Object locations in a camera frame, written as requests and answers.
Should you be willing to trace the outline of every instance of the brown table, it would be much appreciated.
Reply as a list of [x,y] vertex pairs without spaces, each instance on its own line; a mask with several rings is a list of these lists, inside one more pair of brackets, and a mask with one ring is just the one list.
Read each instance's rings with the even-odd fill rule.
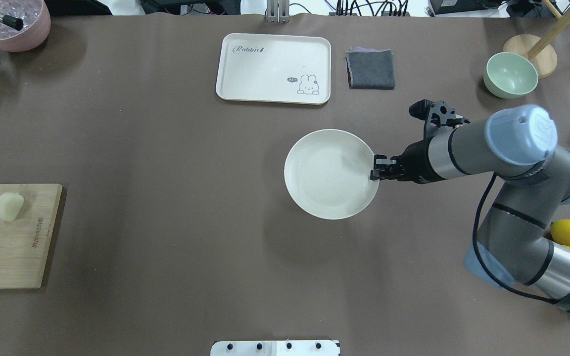
[[[570,315],[498,290],[462,259],[481,174],[382,182],[342,221],[303,212],[291,146],[337,128],[376,153],[421,139],[407,114],[445,99],[470,120],[537,103],[570,149],[570,28],[556,72],[521,99],[482,85],[487,59],[552,20],[167,14],[54,18],[47,43],[0,52],[0,183],[60,183],[45,286],[0,290],[0,355],[207,356],[215,340],[340,340],[344,356],[570,355]],[[215,94],[231,32],[321,36],[322,106]],[[395,90],[350,90],[344,52],[391,48]],[[556,219],[570,219],[570,205]]]

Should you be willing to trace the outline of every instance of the ice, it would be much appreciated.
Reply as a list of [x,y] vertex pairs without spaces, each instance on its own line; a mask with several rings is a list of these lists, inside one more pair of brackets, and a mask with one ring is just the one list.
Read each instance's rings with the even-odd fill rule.
[[[43,0],[0,0],[0,12],[23,20],[23,29],[34,23],[39,17]],[[0,39],[9,38],[19,31],[0,23]]]

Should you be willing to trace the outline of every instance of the light green bowl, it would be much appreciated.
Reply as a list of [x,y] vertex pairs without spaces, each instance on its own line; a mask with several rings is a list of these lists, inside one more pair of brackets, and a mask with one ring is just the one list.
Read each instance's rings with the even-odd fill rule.
[[529,94],[538,85],[538,72],[533,64],[520,54],[494,54],[485,67],[483,81],[487,90],[503,99],[514,99]]

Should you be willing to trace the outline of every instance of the gray cloth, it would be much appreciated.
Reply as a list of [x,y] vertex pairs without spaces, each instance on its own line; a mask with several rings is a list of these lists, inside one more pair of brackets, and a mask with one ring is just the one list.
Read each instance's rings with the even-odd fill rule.
[[394,89],[393,52],[356,47],[346,52],[349,87],[353,89]]

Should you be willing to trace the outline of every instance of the white bracket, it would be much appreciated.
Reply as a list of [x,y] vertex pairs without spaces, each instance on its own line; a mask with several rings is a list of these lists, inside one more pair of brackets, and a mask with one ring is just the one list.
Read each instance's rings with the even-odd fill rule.
[[216,342],[210,356],[340,356],[337,340]]
[[289,22],[289,0],[267,0],[265,10],[267,22]]

